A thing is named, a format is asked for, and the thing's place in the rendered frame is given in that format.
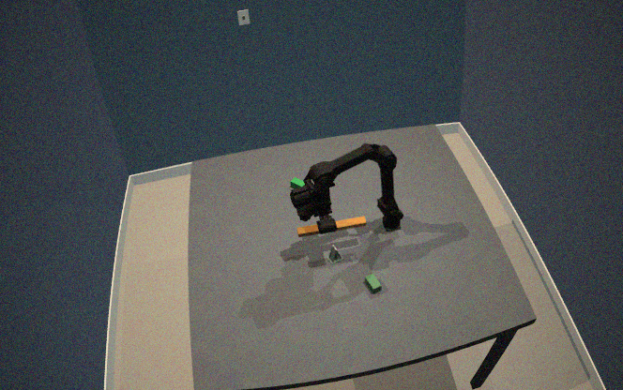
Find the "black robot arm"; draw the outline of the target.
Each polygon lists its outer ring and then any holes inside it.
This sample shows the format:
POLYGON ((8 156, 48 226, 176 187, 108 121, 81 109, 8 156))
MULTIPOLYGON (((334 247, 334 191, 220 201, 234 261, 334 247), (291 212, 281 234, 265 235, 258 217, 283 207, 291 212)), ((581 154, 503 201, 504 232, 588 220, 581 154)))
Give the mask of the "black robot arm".
POLYGON ((311 216, 318 217, 313 200, 324 203, 329 200, 329 188, 334 187, 336 177, 358 163, 375 161, 380 168, 381 199, 378 207, 383 214, 383 225, 387 232, 400 230, 403 213, 394 200, 393 170, 397 164, 396 156, 385 146, 363 143, 358 149, 331 161, 322 161, 311 166, 303 182, 304 187, 292 189, 292 204, 300 220, 307 221, 311 216), (313 183, 312 183, 312 181, 313 183))

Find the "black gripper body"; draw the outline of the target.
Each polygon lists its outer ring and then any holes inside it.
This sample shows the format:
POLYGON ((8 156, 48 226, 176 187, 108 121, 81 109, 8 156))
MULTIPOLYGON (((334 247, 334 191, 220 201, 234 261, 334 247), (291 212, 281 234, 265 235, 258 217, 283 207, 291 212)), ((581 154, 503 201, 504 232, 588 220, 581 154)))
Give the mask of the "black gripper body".
POLYGON ((329 214, 332 213, 331 210, 331 200, 329 198, 326 202, 316 202, 313 200, 315 210, 317 215, 320 218, 320 221, 317 222, 318 231, 320 234, 325 233, 334 233, 337 231, 337 225, 335 219, 332 218, 329 214))

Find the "orange bar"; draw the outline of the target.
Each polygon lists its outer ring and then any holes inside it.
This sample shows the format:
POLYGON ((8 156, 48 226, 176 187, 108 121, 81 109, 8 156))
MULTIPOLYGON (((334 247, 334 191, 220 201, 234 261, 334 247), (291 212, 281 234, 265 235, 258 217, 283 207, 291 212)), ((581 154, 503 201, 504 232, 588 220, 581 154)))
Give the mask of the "orange bar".
MULTIPOLYGON (((367 222, 365 220, 365 217, 356 217, 356 218, 336 221, 337 231, 358 228, 358 227, 364 226, 366 224, 367 224, 367 222)), ((319 231, 318 231, 318 226, 317 225, 300 227, 300 228, 296 228, 296 229, 297 229, 298 237, 304 237, 304 236, 320 234, 319 231)))

